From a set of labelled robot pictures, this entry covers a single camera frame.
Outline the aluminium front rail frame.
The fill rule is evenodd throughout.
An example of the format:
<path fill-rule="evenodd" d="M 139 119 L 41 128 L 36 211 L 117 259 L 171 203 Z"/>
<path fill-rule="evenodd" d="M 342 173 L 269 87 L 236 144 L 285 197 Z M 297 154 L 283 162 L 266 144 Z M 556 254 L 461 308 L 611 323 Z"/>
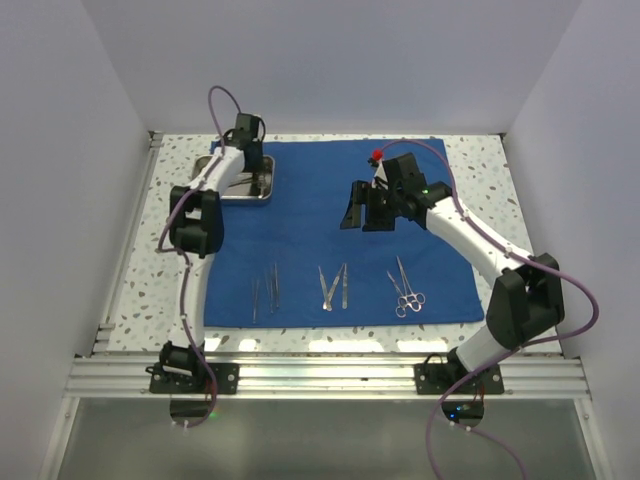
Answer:
<path fill-rule="evenodd" d="M 409 400 L 417 397 L 420 354 L 213 355 L 238 365 L 236 399 Z M 149 398 L 150 355 L 98 355 L 72 363 L 67 398 Z M 583 400 L 591 396 L 582 363 L 516 355 L 500 365 L 503 400 Z"/>

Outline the stainless steel instrument tray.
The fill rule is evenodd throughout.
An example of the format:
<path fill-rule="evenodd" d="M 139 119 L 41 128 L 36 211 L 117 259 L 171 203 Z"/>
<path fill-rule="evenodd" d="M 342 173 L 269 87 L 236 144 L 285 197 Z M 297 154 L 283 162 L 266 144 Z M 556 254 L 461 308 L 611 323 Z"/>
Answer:
<path fill-rule="evenodd" d="M 229 168 L 218 166 L 218 163 L 218 155 L 197 158 L 187 188 L 195 190 L 205 181 L 200 190 L 218 191 L 223 205 L 263 205 L 270 201 L 276 173 L 272 156 L 264 155 L 256 172 L 235 170 L 234 178 L 229 176 Z"/>

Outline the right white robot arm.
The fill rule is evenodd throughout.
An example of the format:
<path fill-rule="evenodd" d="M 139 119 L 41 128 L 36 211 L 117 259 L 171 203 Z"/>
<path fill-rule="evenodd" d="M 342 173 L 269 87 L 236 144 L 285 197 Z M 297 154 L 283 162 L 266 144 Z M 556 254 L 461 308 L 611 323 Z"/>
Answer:
<path fill-rule="evenodd" d="M 485 325 L 448 352 L 444 362 L 423 365 L 424 375 L 457 392 L 468 392 L 481 374 L 565 317 L 559 265 L 508 243 L 472 214 L 453 182 L 428 183 L 411 153 L 370 159 L 374 176 L 351 186 L 341 228 L 386 232 L 402 217 L 439 237 L 462 255 L 491 287 Z"/>

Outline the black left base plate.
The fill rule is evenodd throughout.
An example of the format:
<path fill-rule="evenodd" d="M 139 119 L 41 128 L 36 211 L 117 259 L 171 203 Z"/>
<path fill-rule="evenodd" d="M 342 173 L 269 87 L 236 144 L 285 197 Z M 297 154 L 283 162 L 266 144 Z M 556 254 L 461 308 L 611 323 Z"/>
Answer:
<path fill-rule="evenodd" d="M 165 371 L 159 363 L 147 366 L 151 376 L 149 391 L 153 394 L 208 394 L 234 395 L 240 379 L 240 366 L 235 363 L 209 363 L 216 378 L 213 386 L 211 375 L 199 367 L 195 376 Z"/>

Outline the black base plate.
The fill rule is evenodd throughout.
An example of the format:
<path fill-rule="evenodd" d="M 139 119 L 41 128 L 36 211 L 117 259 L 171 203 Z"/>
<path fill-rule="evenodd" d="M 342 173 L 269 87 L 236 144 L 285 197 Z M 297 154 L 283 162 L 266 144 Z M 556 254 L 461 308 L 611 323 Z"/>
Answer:
<path fill-rule="evenodd" d="M 449 354 L 431 353 L 424 361 L 413 365 L 413 378 L 419 395 L 442 395 L 467 375 L 462 364 Z M 454 390 L 454 394 L 462 395 L 500 395 L 504 392 L 498 365 L 473 374 Z"/>
<path fill-rule="evenodd" d="M 240 366 L 235 363 L 209 363 L 216 378 L 213 386 L 211 375 L 199 367 L 195 376 L 165 371 L 159 363 L 147 366 L 151 376 L 149 391 L 153 394 L 208 394 L 234 395 L 240 379 Z"/>

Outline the large steel hemostat forceps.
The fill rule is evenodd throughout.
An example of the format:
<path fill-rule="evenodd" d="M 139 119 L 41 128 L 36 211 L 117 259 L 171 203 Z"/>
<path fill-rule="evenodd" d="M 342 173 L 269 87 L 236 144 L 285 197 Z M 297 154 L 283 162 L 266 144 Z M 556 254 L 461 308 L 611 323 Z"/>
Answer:
<path fill-rule="evenodd" d="M 422 292 L 415 292 L 412 289 L 401 259 L 396 257 L 396 261 L 404 290 L 404 293 L 401 295 L 402 306 L 404 308 L 410 308 L 414 312 L 419 312 L 426 302 L 426 297 Z"/>

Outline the steel scalpel handle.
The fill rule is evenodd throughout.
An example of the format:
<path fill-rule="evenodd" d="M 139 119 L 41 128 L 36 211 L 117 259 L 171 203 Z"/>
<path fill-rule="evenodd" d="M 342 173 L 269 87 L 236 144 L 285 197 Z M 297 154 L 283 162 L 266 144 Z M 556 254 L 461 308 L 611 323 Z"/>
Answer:
<path fill-rule="evenodd" d="M 342 265 L 342 297 L 341 308 L 346 310 L 348 308 L 348 265 L 343 263 Z"/>
<path fill-rule="evenodd" d="M 322 306 L 322 308 L 325 311 L 330 311 L 332 309 L 332 307 L 330 305 L 329 290 L 327 288 L 326 279 L 324 277 L 324 274 L 322 272 L 321 267 L 318 267 L 318 272 L 319 272 L 319 280 L 320 280 L 320 285 L 321 285 L 322 294 L 323 294 L 323 306 Z"/>
<path fill-rule="evenodd" d="M 330 299 L 331 307 L 332 307 L 333 296 L 334 296 L 334 294 L 335 294 L 335 292 L 337 290 L 337 287 L 338 287 L 338 285 L 339 285 L 341 280 L 342 280 L 342 266 L 340 267 L 340 269 L 338 270 L 337 274 L 335 275 L 331 285 L 328 285 L 327 281 L 326 281 L 327 288 L 329 290 L 329 299 Z"/>

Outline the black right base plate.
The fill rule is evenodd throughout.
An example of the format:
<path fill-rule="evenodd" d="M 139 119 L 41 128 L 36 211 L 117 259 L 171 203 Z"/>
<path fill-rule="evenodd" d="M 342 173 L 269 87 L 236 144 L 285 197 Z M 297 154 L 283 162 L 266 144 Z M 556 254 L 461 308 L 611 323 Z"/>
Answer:
<path fill-rule="evenodd" d="M 413 378 L 419 395 L 442 395 L 467 375 L 462 364 L 449 354 L 431 353 L 424 361 L 413 365 Z M 454 390 L 454 394 L 462 395 L 500 395 L 504 392 L 498 365 L 473 374 Z"/>

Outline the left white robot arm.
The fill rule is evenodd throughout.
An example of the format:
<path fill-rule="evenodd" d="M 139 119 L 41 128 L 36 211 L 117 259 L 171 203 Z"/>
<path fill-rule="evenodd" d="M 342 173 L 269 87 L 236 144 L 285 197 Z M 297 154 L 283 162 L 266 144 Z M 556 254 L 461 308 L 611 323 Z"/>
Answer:
<path fill-rule="evenodd" d="M 204 304 L 208 275 L 224 240 L 222 196 L 242 173 L 260 170 L 266 133 L 262 118 L 239 113 L 207 162 L 169 197 L 169 217 L 158 250 L 184 261 L 176 299 L 177 320 L 160 354 L 160 376 L 167 376 L 185 392 L 215 383 L 204 346 Z"/>

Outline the steel surgical scissors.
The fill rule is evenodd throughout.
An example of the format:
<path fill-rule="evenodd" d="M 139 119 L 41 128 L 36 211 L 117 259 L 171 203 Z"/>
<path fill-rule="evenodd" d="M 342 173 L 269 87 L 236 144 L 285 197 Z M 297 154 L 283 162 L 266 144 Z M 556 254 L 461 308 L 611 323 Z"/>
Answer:
<path fill-rule="evenodd" d="M 243 172 L 234 185 L 243 191 L 243 195 L 260 196 L 270 185 L 271 177 L 263 173 Z"/>

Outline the small steel hemostat forceps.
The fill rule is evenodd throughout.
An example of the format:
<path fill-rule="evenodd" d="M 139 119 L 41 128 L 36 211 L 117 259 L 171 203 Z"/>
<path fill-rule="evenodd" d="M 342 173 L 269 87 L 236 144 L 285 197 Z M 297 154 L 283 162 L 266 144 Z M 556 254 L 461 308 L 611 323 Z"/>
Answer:
<path fill-rule="evenodd" d="M 387 272 L 387 277 L 389 278 L 395 292 L 397 295 L 397 306 L 395 308 L 396 316 L 398 318 L 405 318 L 407 316 L 408 302 L 405 295 L 400 290 L 396 280 L 391 275 L 390 272 Z"/>

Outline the blue surgical drape cloth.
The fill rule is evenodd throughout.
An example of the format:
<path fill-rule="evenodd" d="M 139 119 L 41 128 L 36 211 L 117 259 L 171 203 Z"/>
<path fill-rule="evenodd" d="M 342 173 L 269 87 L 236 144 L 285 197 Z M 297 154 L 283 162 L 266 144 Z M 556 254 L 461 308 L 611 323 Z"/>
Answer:
<path fill-rule="evenodd" d="M 368 158 L 381 139 L 270 142 L 274 190 L 263 206 L 223 209 L 225 237 L 207 285 L 204 323 L 222 328 L 333 328 L 391 326 L 403 285 L 396 257 L 413 290 L 426 297 L 407 325 L 475 323 L 483 318 L 471 265 L 446 242 L 398 219 L 391 232 L 341 230 L 351 185 L 373 176 Z M 278 266 L 280 306 L 268 309 L 264 271 Z M 348 265 L 348 308 L 342 280 L 325 311 L 318 267 L 331 285 Z M 260 280 L 257 323 L 252 323 L 252 280 Z"/>

